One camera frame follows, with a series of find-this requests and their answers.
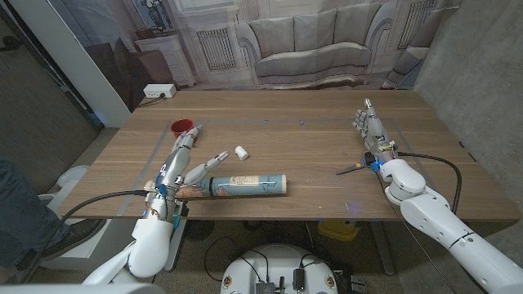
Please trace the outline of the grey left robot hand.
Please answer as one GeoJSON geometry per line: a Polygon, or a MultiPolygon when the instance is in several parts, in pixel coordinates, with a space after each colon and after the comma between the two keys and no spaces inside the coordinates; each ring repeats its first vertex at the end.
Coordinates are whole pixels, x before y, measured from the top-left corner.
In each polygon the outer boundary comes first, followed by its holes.
{"type": "Polygon", "coordinates": [[[198,125],[189,131],[182,132],[176,138],[172,152],[159,169],[156,179],[149,181],[144,187],[148,190],[145,198],[147,206],[144,212],[145,218],[147,218],[147,214],[164,220],[173,216],[176,210],[177,193],[181,188],[198,184],[213,168],[220,165],[229,156],[227,151],[223,151],[207,162],[199,164],[185,176],[182,175],[189,166],[190,151],[202,128],[202,125],[198,125]]]}

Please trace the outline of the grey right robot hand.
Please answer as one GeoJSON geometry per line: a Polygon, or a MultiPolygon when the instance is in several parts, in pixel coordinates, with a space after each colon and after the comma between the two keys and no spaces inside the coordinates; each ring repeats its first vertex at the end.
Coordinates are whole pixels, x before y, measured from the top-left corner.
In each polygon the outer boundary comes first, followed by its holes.
{"type": "Polygon", "coordinates": [[[364,99],[365,110],[358,109],[353,127],[364,139],[365,148],[381,164],[393,160],[396,155],[393,149],[395,142],[389,137],[387,129],[377,117],[369,98],[364,99]]]}

